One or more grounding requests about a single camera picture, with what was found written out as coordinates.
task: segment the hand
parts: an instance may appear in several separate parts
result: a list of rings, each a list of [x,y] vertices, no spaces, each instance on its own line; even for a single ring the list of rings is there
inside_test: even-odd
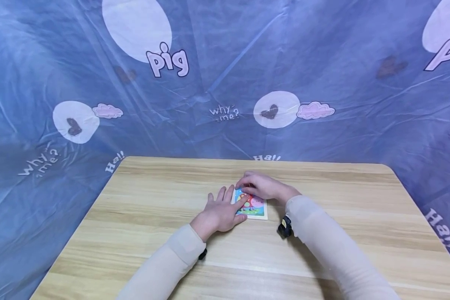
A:
[[[236,188],[259,196],[262,199],[277,199],[281,205],[286,205],[292,197],[301,195],[294,187],[286,185],[267,175],[253,171],[246,171],[242,179],[237,182]]]
[[[230,204],[234,190],[234,186],[230,186],[228,190],[222,187],[216,200],[213,199],[212,193],[209,193],[205,208],[190,222],[191,227],[204,243],[216,231],[224,233],[247,219],[247,215],[237,215],[237,211],[247,202],[248,196],[241,198],[237,203]]]

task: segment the brown heart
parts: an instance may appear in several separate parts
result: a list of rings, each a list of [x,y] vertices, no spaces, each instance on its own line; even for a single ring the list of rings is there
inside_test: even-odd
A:
[[[72,117],[67,118],[67,123],[70,125],[70,128],[68,129],[68,134],[71,136],[79,135],[82,132],[82,129],[80,125],[77,123],[75,119]]]
[[[273,120],[275,119],[275,116],[278,113],[278,106],[276,106],[275,104],[270,105],[270,109],[269,110],[264,110],[260,113],[260,115],[264,118]]]
[[[120,78],[120,81],[123,83],[130,83],[134,81],[135,78],[137,78],[137,72],[135,70],[129,70],[128,72],[125,72],[125,70],[121,66],[114,66],[113,69],[115,70],[118,78]]]
[[[392,55],[384,59],[382,61],[382,64],[380,65],[380,68],[378,69],[377,79],[382,79],[396,75],[403,69],[405,69],[406,66],[408,66],[408,63],[406,61],[396,63],[396,60],[397,60],[396,57]]]

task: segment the sleeve cuff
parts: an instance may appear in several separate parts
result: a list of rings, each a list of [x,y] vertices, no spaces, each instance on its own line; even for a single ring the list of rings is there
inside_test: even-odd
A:
[[[312,199],[298,195],[292,197],[285,205],[285,213],[295,220],[304,220],[317,211],[323,211]]]
[[[178,229],[168,239],[168,245],[188,266],[193,265],[207,246],[190,224]]]

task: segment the left hand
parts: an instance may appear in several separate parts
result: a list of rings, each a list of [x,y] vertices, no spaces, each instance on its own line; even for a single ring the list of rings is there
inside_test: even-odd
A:
[[[247,202],[248,196],[242,197],[237,203],[230,204],[234,191],[233,185],[228,190],[222,187],[215,200],[213,194],[209,193],[205,208],[190,222],[191,227],[204,243],[216,231],[224,233],[247,219],[247,215],[237,215],[237,211]]]

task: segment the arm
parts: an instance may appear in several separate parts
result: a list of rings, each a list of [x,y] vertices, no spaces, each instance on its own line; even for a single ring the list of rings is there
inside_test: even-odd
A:
[[[168,299],[205,247],[190,224],[181,227],[143,263],[118,294],[117,300]]]
[[[222,187],[217,199],[208,201],[197,217],[177,232],[143,263],[128,281],[117,300],[166,300],[178,282],[197,262],[205,250],[206,241],[216,231],[229,231],[247,219],[236,215],[247,197],[231,204],[234,186]]]
[[[327,269],[347,300],[399,300],[340,225],[311,199],[264,174],[247,171],[237,183],[245,193],[285,205],[292,229]]]

